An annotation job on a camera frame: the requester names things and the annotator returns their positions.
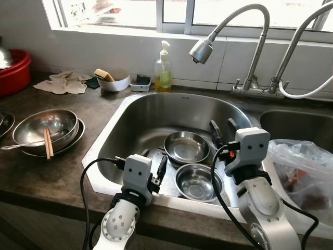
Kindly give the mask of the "yellow dish soap pump bottle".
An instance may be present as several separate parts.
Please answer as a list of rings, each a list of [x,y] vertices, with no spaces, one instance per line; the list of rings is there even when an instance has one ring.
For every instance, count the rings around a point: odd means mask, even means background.
[[[170,44],[167,41],[161,41],[161,50],[159,59],[155,61],[154,68],[154,87],[157,92],[168,93],[172,88],[172,65],[169,57],[168,48]]]

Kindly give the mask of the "small round steel bowl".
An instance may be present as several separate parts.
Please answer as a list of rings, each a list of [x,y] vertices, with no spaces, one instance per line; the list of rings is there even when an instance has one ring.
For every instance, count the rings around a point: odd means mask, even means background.
[[[177,191],[190,200],[203,203],[218,200],[207,165],[185,164],[179,167],[174,174],[174,184]]]

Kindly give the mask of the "white ceramic bowl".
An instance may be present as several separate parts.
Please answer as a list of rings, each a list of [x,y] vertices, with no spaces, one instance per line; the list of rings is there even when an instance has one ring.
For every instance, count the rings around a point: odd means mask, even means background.
[[[126,71],[109,73],[114,81],[106,81],[102,77],[97,77],[100,87],[104,91],[119,92],[125,90],[131,83],[131,76]]]

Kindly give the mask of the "clear plastic bag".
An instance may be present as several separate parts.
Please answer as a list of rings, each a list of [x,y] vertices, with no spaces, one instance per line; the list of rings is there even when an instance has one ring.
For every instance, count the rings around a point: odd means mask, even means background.
[[[266,159],[291,202],[333,226],[333,154],[312,141],[271,140]]]

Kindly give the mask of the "plain gooseneck faucet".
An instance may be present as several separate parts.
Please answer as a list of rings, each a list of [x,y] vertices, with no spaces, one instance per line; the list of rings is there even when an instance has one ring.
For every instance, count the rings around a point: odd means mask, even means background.
[[[276,92],[279,90],[283,96],[288,98],[308,98],[312,97],[315,93],[318,93],[319,91],[323,90],[327,85],[330,85],[333,81],[333,76],[331,76],[329,79],[327,79],[324,83],[322,83],[320,86],[318,86],[315,90],[310,91],[306,94],[302,95],[293,95],[286,91],[286,84],[283,84],[283,81],[281,80],[281,77],[285,73],[286,67],[288,66],[288,63],[290,62],[290,59],[293,55],[293,52],[295,48],[298,45],[298,42],[301,39],[302,34],[307,29],[309,24],[314,21],[314,19],[318,18],[322,14],[325,14],[325,12],[333,9],[333,2],[327,2],[321,5],[319,9],[315,10],[312,14],[310,14],[302,23],[301,25],[295,30],[293,37],[291,38],[290,45],[288,45],[288,48],[286,50],[286,53],[281,60],[280,67],[278,68],[277,73],[271,80],[271,86],[268,89],[269,94],[276,94]]]

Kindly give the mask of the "dark green scouring pad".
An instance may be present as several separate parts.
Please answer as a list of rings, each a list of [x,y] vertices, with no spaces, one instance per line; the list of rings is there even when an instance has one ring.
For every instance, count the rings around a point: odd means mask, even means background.
[[[93,77],[88,79],[85,82],[85,85],[90,88],[91,90],[97,90],[98,88],[100,88],[100,84],[98,83],[98,78],[97,77]]]

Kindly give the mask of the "steel plate under large bowl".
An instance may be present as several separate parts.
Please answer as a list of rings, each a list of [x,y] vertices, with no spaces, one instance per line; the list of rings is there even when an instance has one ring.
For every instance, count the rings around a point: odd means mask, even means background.
[[[69,144],[67,144],[64,148],[54,152],[55,156],[57,156],[59,154],[62,154],[63,152],[66,152],[67,150],[69,150],[69,148],[72,148],[83,137],[83,134],[85,133],[85,124],[81,119],[78,119],[78,125],[79,125],[79,131],[76,134],[76,136],[74,136],[73,141],[71,141]],[[45,157],[47,157],[47,155],[45,155],[45,154],[35,155],[33,153],[25,152],[24,150],[21,150],[21,152],[23,154],[29,156],[29,157],[36,157],[36,158],[45,158]]]

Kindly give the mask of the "yellow sponge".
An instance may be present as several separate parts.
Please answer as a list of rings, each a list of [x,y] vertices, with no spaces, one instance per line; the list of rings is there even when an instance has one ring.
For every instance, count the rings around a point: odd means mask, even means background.
[[[104,79],[107,82],[114,82],[115,81],[114,78],[112,77],[112,75],[109,72],[105,71],[105,70],[102,70],[102,69],[98,68],[94,71],[94,74],[95,74],[96,77]]]

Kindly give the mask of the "flat-bottomed steel dish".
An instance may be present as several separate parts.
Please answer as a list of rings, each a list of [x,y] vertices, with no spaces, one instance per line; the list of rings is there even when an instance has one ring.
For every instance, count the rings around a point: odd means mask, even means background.
[[[197,164],[206,160],[210,153],[208,142],[193,132],[178,131],[169,134],[163,142],[169,160],[176,164]]]

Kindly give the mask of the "double stainless steel sink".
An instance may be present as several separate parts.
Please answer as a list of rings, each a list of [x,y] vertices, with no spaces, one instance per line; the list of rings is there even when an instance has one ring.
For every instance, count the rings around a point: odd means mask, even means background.
[[[237,127],[261,127],[279,140],[312,141],[332,152],[333,105],[324,102],[270,100],[236,97],[213,91],[175,90],[172,93],[141,93],[124,98],[105,124],[84,118],[86,131],[97,138],[86,152],[82,164],[91,191],[86,204],[93,209],[95,194],[114,195],[123,183],[123,172],[108,162],[93,160],[126,157],[148,149],[152,170],[162,160],[159,152],[165,138],[174,132],[188,131],[201,135],[210,146],[216,121],[223,138],[233,140],[228,119]],[[215,248],[223,245],[248,248],[250,244],[229,221],[217,202],[196,202],[184,198],[176,188],[176,165],[169,165],[163,184],[152,203],[141,211],[138,233],[160,240]]]

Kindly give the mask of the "large steel bowl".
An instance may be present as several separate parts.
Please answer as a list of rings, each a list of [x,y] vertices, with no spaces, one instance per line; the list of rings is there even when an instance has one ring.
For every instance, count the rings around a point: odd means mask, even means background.
[[[50,109],[33,114],[16,126],[12,138],[15,144],[33,143],[22,147],[22,152],[31,155],[47,155],[43,129],[47,128],[52,136],[53,152],[65,148],[81,131],[79,119],[71,110]]]

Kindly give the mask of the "upturned steel pan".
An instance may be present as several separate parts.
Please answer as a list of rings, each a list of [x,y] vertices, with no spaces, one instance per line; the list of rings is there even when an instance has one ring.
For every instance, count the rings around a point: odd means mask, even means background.
[[[2,46],[3,38],[0,35],[0,70],[7,69],[14,65],[14,59],[10,54],[10,50]]]

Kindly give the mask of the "gooseneck faucet with spray head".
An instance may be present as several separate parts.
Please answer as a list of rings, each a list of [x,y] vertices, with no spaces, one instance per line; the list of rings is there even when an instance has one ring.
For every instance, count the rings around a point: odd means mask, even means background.
[[[267,89],[252,87],[252,77],[254,76],[254,72],[257,68],[257,65],[259,64],[260,55],[262,53],[270,26],[270,14],[268,12],[268,9],[264,5],[261,5],[259,3],[252,3],[241,7],[238,10],[235,10],[230,15],[228,15],[228,17],[226,17],[226,19],[224,19],[221,24],[218,24],[214,31],[212,31],[212,33],[210,33],[210,35],[205,40],[198,40],[197,43],[193,46],[193,48],[190,50],[189,54],[193,58],[193,62],[195,62],[196,64],[205,64],[213,51],[212,41],[215,40],[219,32],[225,26],[227,26],[227,24],[231,20],[235,19],[235,17],[245,11],[252,9],[256,9],[262,12],[264,19],[263,29],[259,36],[259,42],[257,44],[256,51],[254,52],[247,78],[244,80],[243,86],[241,87],[238,87],[238,84],[240,83],[240,80],[238,79],[235,86],[233,86],[231,90],[231,94],[256,98],[285,98],[283,94],[280,94],[276,91],[269,91]]]

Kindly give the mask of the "white window frame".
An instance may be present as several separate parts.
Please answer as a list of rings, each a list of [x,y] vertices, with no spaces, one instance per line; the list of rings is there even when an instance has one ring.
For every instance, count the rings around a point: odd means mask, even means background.
[[[40,0],[56,30],[117,35],[207,36],[235,10],[268,9],[268,38],[290,40],[298,26],[331,0]]]

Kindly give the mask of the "small white soap dish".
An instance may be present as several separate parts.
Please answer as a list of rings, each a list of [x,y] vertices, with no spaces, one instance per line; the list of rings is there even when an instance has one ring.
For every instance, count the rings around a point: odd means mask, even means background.
[[[148,91],[150,91],[151,83],[150,83],[150,85],[135,85],[135,83],[136,83],[135,81],[130,83],[130,88],[131,88],[132,91],[134,91],[134,92],[148,92]]]

